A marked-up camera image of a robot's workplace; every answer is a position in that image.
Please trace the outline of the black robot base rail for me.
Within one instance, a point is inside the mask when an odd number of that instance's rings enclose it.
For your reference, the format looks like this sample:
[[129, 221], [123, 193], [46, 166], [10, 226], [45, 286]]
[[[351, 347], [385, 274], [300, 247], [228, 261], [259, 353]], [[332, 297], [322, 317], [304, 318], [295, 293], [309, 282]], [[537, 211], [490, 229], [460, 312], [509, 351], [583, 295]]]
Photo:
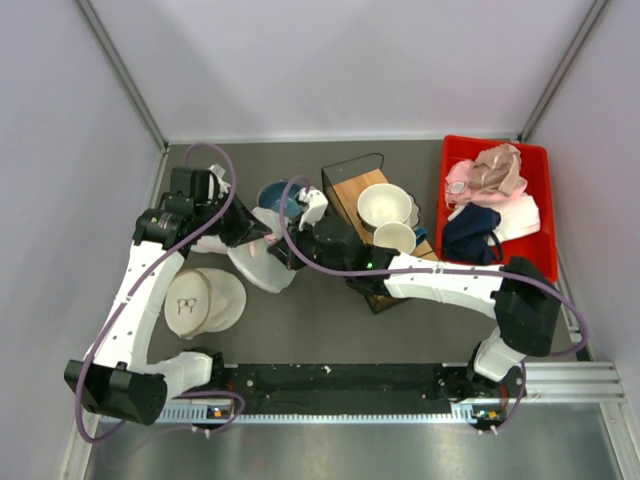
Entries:
[[214, 400], [210, 420], [396, 423], [445, 415], [489, 431], [512, 414], [525, 382], [518, 366], [494, 382], [467, 364], [230, 365], [216, 354], [209, 382], [183, 396]]

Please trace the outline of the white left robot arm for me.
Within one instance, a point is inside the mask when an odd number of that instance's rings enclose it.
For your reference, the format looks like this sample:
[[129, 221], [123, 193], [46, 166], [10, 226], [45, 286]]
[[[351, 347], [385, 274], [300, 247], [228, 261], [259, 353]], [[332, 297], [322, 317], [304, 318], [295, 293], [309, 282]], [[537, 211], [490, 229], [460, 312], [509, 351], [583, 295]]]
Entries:
[[151, 336], [172, 280], [201, 237], [217, 236], [236, 247], [267, 231], [220, 169], [174, 168], [159, 205], [136, 220], [125, 275], [102, 330], [85, 357], [64, 370], [75, 419], [89, 412], [151, 425], [168, 400], [193, 388], [209, 397], [220, 394], [227, 374], [211, 355], [183, 351], [151, 364]]

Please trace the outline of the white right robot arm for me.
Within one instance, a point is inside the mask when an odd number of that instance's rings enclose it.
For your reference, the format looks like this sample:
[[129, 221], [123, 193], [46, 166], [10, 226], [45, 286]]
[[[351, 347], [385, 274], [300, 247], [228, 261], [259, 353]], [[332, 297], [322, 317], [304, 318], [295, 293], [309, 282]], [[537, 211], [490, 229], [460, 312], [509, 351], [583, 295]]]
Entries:
[[481, 313], [496, 322], [472, 353], [469, 388], [487, 396], [527, 357], [547, 357], [561, 306], [558, 291], [528, 259], [466, 266], [432, 261], [365, 243], [352, 225], [328, 213], [324, 193], [287, 183], [278, 220], [283, 238], [271, 253], [287, 268], [313, 268], [363, 295], [421, 299]]

